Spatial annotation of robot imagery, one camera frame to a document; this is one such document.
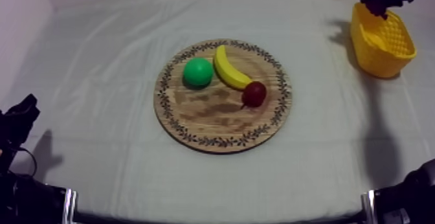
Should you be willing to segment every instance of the toy fruit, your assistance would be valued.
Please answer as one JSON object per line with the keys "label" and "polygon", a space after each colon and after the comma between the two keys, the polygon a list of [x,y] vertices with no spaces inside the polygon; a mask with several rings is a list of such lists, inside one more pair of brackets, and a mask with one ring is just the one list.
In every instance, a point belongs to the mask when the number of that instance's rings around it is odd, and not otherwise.
{"label": "toy fruit", "polygon": [[260,82],[255,81],[250,83],[243,90],[241,101],[243,102],[243,105],[249,107],[259,107],[263,104],[264,99],[266,98],[266,94],[266,86],[264,86]]}
{"label": "toy fruit", "polygon": [[252,80],[238,71],[235,67],[231,65],[228,61],[227,53],[225,51],[225,46],[221,45],[216,49],[216,54],[214,56],[214,65],[216,71],[222,80],[229,86],[235,89],[244,89]]}
{"label": "toy fruit", "polygon": [[190,85],[208,85],[213,78],[213,66],[205,58],[192,58],[184,67],[183,76]]}

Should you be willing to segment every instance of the green ball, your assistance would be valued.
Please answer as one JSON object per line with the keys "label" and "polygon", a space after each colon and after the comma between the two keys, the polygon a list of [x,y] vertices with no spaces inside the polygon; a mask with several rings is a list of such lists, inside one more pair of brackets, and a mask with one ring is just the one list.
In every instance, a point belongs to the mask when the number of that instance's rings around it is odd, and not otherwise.
{"label": "green ball", "polygon": [[190,85],[207,85],[212,81],[213,66],[205,58],[192,58],[184,67],[183,76]]}

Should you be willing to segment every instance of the floral border pattern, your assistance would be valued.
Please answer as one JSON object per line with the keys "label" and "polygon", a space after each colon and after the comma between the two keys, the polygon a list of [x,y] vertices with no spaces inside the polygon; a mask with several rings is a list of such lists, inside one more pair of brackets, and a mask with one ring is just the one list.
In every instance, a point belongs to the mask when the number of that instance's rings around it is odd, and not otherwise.
{"label": "floral border pattern", "polygon": [[[278,99],[278,106],[274,109],[274,116],[270,119],[270,124],[264,124],[258,126],[254,130],[250,130],[244,133],[239,138],[230,137],[224,139],[222,137],[197,137],[189,132],[187,127],[180,124],[178,119],[173,116],[173,110],[170,105],[169,96],[166,94],[166,90],[169,88],[169,82],[172,78],[171,72],[173,71],[174,65],[185,61],[185,59],[193,58],[197,52],[205,51],[207,49],[216,49],[220,45],[230,45],[232,47],[237,47],[249,52],[256,52],[258,56],[264,58],[264,61],[270,63],[276,69],[276,79],[278,80],[278,90],[280,92],[280,98]],[[259,48],[256,45],[250,45],[236,40],[221,40],[215,42],[207,42],[202,45],[193,46],[189,50],[185,51],[181,55],[176,56],[165,68],[164,73],[159,81],[160,90],[157,93],[159,97],[160,106],[163,108],[163,116],[169,120],[169,125],[177,132],[178,136],[187,140],[188,142],[196,142],[201,146],[218,146],[218,147],[229,147],[229,146],[246,146],[250,141],[257,139],[260,135],[266,134],[271,126],[278,126],[283,120],[285,112],[289,109],[287,106],[287,100],[291,97],[291,91],[289,90],[289,85],[285,80],[285,73],[281,68],[281,64],[277,62],[268,52]]]}

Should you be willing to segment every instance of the cable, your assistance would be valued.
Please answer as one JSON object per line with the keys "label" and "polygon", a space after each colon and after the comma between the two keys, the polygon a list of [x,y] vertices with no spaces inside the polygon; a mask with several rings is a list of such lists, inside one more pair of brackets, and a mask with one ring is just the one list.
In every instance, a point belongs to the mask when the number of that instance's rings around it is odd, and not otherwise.
{"label": "cable", "polygon": [[19,147],[19,148],[15,149],[15,148],[12,148],[12,147],[9,147],[9,146],[7,146],[7,147],[8,147],[9,150],[13,150],[15,152],[25,151],[25,152],[27,152],[32,157],[32,161],[33,161],[33,166],[34,167],[33,167],[33,172],[32,172],[32,174],[30,176],[34,177],[36,172],[37,172],[37,170],[38,170],[38,163],[36,162],[35,156],[33,156],[33,154],[30,151],[28,151],[27,149],[25,149],[25,148]]}
{"label": "cable", "polygon": [[25,151],[25,152],[27,152],[32,157],[32,161],[33,161],[33,166],[34,167],[33,167],[33,172],[31,174],[31,176],[34,177],[36,172],[38,171],[38,163],[36,162],[35,156],[33,156],[33,154],[30,151],[28,151],[27,149],[25,149],[25,148],[21,148],[20,147],[18,149],[19,149],[19,151]]}

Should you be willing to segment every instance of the table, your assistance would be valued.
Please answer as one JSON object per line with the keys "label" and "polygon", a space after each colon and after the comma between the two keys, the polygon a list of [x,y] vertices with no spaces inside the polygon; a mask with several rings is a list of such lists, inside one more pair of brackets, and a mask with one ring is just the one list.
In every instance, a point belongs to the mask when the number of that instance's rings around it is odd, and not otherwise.
{"label": "table", "polygon": [[[136,0],[56,13],[28,53],[8,108],[33,93],[41,115],[23,145],[36,179],[79,193],[80,211],[186,223],[326,218],[403,180],[435,153],[434,17],[398,10],[418,49],[397,78],[355,61],[352,2]],[[269,51],[293,106],[267,143],[207,155],[176,143],[155,118],[155,79],[179,50],[214,38]],[[15,171],[31,168],[18,155]]]}

